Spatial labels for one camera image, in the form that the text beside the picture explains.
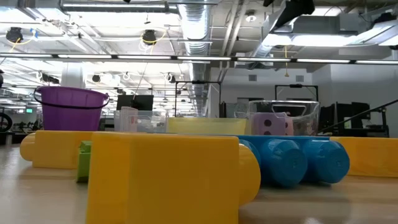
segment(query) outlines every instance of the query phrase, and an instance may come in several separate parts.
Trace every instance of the exposed ceiling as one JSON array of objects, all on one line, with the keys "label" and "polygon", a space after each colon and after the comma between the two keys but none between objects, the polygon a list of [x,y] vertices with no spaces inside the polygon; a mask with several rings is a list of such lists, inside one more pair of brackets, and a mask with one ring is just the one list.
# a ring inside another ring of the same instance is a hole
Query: exposed ceiling
[{"label": "exposed ceiling", "polygon": [[[46,53],[46,54],[153,54],[153,55],[184,55],[185,42],[181,19],[178,14],[164,14],[152,12],[75,12],[68,11],[62,13],[53,9],[53,5],[44,7],[43,0],[36,0],[40,3],[40,10],[30,11],[15,7],[13,0],[6,3],[0,3],[0,52],[15,53]],[[68,1],[74,3],[86,3],[93,1],[74,0]],[[351,13],[371,11],[381,7],[395,4],[395,0],[367,0],[366,5],[362,1],[314,1],[316,7],[313,16],[336,16],[346,8],[352,8]],[[224,0],[211,8],[211,42],[210,54],[219,55],[226,35],[226,25],[230,19],[231,8],[234,0]],[[256,20],[248,22],[243,19],[238,32],[237,41],[233,45],[232,53],[248,53],[253,51],[259,45],[262,37],[262,23],[267,14],[271,14],[279,9],[280,1],[276,1],[274,7],[263,7],[262,1],[249,1],[246,10],[255,10]],[[24,35],[23,45],[14,45],[6,39],[7,31],[10,27],[21,27]],[[33,37],[32,30],[37,31],[37,37]],[[144,47],[141,42],[141,35],[145,30],[154,29],[158,41],[153,47]],[[380,59],[389,56],[391,51],[388,47],[370,45],[367,47],[301,47],[288,45],[286,47],[274,47],[271,54],[274,57],[302,57],[302,58],[371,58]],[[129,93],[133,93],[138,86],[139,79],[143,72],[143,81],[139,88],[153,88],[152,91],[159,102],[163,102],[164,96],[174,96],[174,84],[165,80],[167,74],[175,76],[176,80],[190,80],[188,63],[128,63],[128,62],[83,62],[85,73],[87,74],[86,85],[88,88],[99,88],[119,85],[125,88]],[[11,85],[44,85],[40,81],[39,71],[55,78],[61,79],[63,62],[24,60],[7,58],[0,68],[5,71],[5,82]],[[275,63],[272,70],[280,70],[284,63]],[[291,69],[302,70],[305,75],[308,72],[318,68],[319,65],[298,63],[289,65]],[[239,78],[241,74],[248,75],[252,72],[247,70],[235,69],[227,73],[225,85],[238,82],[243,85],[253,85],[248,83],[246,78]],[[104,77],[101,82],[92,82],[93,75]],[[115,77],[121,78],[119,83],[113,82]],[[260,78],[256,82],[264,84],[270,82],[271,78]],[[28,88],[10,88],[13,94],[7,93],[7,97],[28,95],[32,89]],[[111,96],[117,96],[115,91],[98,90],[109,93]],[[192,96],[192,91],[183,91],[182,99]],[[186,109],[182,111],[194,111],[191,108],[200,106],[185,105]],[[171,110],[174,106],[168,105],[166,108]]]}]

